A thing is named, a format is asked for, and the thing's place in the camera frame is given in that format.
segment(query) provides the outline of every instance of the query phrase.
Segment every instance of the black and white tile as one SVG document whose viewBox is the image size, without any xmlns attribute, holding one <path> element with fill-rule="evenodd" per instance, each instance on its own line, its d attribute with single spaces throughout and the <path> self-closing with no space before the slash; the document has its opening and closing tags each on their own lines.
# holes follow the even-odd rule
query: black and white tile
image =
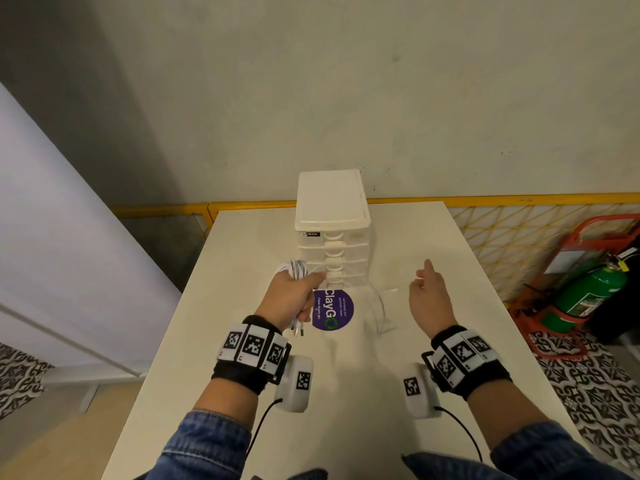
<svg viewBox="0 0 640 480">
<path fill-rule="evenodd" d="M 580 335 L 589 355 L 578 360 L 536 356 L 580 434 L 640 475 L 640 387 L 596 339 Z M 545 353 L 578 352 L 570 339 L 531 334 Z"/>
<path fill-rule="evenodd" d="M 50 364 L 0 344 L 0 419 L 37 397 Z"/>
</svg>

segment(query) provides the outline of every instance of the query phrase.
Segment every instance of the green fire extinguisher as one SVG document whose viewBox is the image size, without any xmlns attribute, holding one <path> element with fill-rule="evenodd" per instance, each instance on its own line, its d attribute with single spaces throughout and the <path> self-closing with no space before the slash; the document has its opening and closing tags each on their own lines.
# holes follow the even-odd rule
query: green fire extinguisher
<svg viewBox="0 0 640 480">
<path fill-rule="evenodd" d="M 627 284 L 629 268 L 622 260 L 607 263 L 574 279 L 558 292 L 552 304 L 574 318 L 587 318 L 593 311 Z M 576 323 L 549 312 L 542 325 L 558 333 L 568 333 Z"/>
</svg>

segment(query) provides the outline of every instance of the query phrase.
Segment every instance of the red fire extinguisher stand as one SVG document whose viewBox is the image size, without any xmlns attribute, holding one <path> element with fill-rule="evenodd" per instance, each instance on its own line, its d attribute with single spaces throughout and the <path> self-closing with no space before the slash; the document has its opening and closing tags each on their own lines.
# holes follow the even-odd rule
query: red fire extinguisher stand
<svg viewBox="0 0 640 480">
<path fill-rule="evenodd" d="M 636 239 L 636 237 L 638 237 L 638 235 L 640 235 L 640 225 L 634 226 L 633 229 L 631 229 L 631 231 L 629 231 L 628 233 L 605 233 L 599 239 L 582 239 L 581 234 L 589 226 L 597 222 L 629 219 L 638 220 L 640 219 L 640 214 L 617 214 L 614 216 L 592 217 L 586 220 L 578 227 L 576 227 L 576 229 L 571 234 L 564 238 L 562 244 L 560 245 L 557 252 L 553 255 L 549 263 L 551 263 L 559 253 L 564 251 L 601 251 L 603 253 L 609 252 L 614 255 L 619 254 L 620 252 L 622 252 L 622 250 L 627 248 Z M 537 290 L 539 290 L 540 286 L 545 282 L 546 268 L 547 266 L 545 266 L 545 268 L 543 268 L 543 270 L 540 271 L 540 273 L 528 284 L 528 287 L 525 287 L 522 290 L 519 297 L 509 307 L 509 314 L 511 315 L 511 318 L 513 318 L 513 321 L 516 323 L 520 333 L 527 341 L 529 348 L 531 348 L 531 350 L 540 357 L 551 360 L 576 359 L 585 357 L 585 355 L 588 354 L 588 351 L 580 337 L 577 336 L 577 333 L 582 329 L 582 326 L 589 317 L 574 318 L 558 310 L 553 305 L 545 306 L 541 310 L 527 315 L 527 311 L 532 309 L 532 303 L 535 302 L 537 298 L 540 298 L 538 294 L 539 292 Z M 544 318 L 544 316 L 546 316 L 549 312 L 555 313 L 565 321 L 576 323 L 576 327 L 569 333 L 559 333 L 549 330 L 541 323 L 542 318 Z M 576 348 L 578 348 L 580 352 L 571 355 L 549 355 L 541 352 L 535 345 L 535 343 L 533 343 L 530 336 L 531 333 L 540 331 L 555 335 L 556 337 L 572 338 Z"/>
</svg>

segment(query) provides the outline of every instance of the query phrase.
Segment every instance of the tabletop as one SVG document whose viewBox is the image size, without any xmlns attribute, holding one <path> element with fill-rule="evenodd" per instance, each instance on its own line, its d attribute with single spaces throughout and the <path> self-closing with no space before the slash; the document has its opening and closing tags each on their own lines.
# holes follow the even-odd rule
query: tabletop
<svg viewBox="0 0 640 480">
<path fill-rule="evenodd" d="M 307 411 L 269 412 L 243 478 L 284 479 L 322 467 L 332 479 L 413 478 L 402 453 L 429 450 L 476 459 L 452 418 L 413 420 L 400 370 L 420 362 L 429 340 L 413 322 L 408 285 L 430 258 L 442 273 L 460 324 L 478 331 L 500 354 L 517 386 L 578 441 L 580 435 L 442 202 L 370 206 L 370 283 L 347 289 L 355 312 L 340 330 L 305 327 L 288 335 L 292 354 L 314 360 Z M 180 420 L 206 386 L 232 323 L 259 304 L 276 267 L 296 255 L 295 209 L 220 212 L 204 245 L 103 480 L 133 478 L 151 468 Z M 386 318 L 382 314 L 380 298 Z M 257 417 L 275 387 L 260 395 Z M 440 402 L 489 451 L 462 398 Z"/>
</svg>

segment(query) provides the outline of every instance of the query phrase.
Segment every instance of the wooden floor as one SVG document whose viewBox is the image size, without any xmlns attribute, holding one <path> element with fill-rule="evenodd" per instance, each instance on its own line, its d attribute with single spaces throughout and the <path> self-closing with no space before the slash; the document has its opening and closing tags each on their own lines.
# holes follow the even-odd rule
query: wooden floor
<svg viewBox="0 0 640 480">
<path fill-rule="evenodd" d="M 0 479 L 99 480 L 140 386 L 101 386 L 84 415 L 72 415 L 7 460 Z"/>
</svg>

